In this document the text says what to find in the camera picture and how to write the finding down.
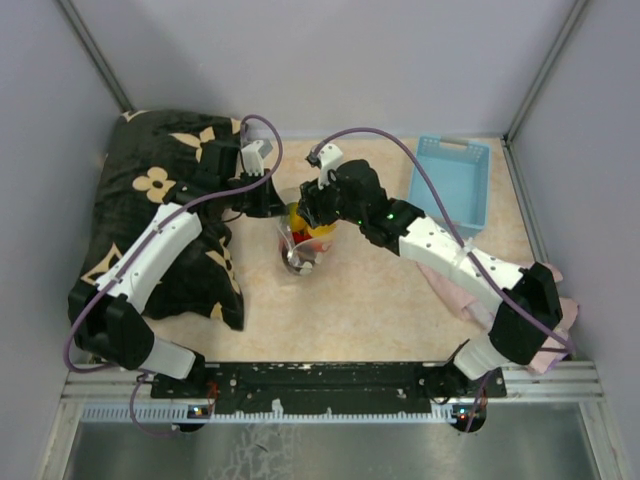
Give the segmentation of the green orange toy mango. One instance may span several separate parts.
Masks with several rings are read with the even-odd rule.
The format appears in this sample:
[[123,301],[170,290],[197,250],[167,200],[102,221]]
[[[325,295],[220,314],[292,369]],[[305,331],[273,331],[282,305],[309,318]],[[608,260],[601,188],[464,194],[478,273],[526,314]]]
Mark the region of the green orange toy mango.
[[298,203],[293,202],[289,205],[289,224],[292,232],[303,231],[306,227],[305,220],[297,212]]

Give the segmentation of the dark brown toy fruit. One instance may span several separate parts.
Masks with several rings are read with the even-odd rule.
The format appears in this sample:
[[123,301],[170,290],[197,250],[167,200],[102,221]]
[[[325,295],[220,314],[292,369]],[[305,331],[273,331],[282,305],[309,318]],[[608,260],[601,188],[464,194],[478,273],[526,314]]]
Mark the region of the dark brown toy fruit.
[[322,260],[319,252],[289,249],[285,245],[280,248],[280,254],[285,268],[299,276],[309,275]]

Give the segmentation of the clear dotted zip bag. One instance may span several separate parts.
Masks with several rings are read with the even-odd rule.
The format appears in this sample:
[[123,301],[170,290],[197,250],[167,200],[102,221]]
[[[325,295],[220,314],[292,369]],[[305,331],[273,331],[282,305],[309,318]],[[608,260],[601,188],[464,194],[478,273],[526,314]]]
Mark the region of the clear dotted zip bag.
[[297,213],[299,190],[286,188],[279,195],[285,204],[276,224],[282,261],[293,274],[309,275],[331,248],[337,225],[312,228]]

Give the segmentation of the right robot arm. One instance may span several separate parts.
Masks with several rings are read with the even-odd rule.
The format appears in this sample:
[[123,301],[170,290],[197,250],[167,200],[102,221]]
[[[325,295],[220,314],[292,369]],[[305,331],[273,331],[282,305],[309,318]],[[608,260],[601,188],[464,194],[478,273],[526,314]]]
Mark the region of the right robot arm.
[[549,268],[525,268],[458,243],[423,210],[388,196],[365,160],[329,170],[324,183],[303,183],[300,194],[298,213],[310,226],[352,223],[371,244],[431,268],[492,314],[489,331],[467,341],[446,372],[448,387],[458,395],[473,393],[482,376],[498,367],[529,365],[562,320]]

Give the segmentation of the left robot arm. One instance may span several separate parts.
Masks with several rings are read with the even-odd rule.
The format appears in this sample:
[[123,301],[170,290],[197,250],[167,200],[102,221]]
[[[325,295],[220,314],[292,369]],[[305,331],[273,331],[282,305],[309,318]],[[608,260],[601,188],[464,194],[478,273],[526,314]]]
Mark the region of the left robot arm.
[[109,269],[89,284],[80,279],[69,294],[71,330],[63,347],[69,371],[95,373],[110,367],[172,378],[176,389],[194,397],[208,384],[208,373],[197,354],[159,338],[143,314],[154,289],[179,255],[199,237],[203,226],[196,207],[213,200],[229,201],[227,208],[255,190],[271,185],[283,157],[282,140],[272,168],[264,166],[266,140],[255,140],[240,150],[245,172],[233,189],[187,197],[188,189],[175,185],[160,201],[146,228]]

